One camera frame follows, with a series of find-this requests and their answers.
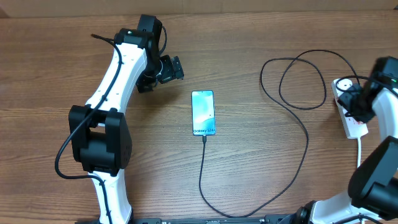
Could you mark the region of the Samsung Galaxy smartphone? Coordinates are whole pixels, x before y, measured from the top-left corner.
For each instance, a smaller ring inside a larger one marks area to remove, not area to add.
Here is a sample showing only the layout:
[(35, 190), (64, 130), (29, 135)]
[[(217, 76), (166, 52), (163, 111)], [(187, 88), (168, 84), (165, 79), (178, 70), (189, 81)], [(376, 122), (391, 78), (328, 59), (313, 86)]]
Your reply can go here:
[(192, 125), (194, 136), (216, 134), (215, 102), (212, 90), (192, 92)]

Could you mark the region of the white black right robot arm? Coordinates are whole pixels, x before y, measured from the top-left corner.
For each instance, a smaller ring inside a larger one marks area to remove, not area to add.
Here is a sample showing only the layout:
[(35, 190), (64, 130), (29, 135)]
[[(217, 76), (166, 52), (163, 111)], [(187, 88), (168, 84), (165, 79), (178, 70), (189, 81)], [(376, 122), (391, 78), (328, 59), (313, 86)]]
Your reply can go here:
[(355, 170), (348, 189), (327, 200), (312, 201), (281, 223), (373, 223), (397, 218), (397, 59), (381, 57), (365, 84), (333, 84), (340, 114), (366, 124), (376, 117), (381, 142)]

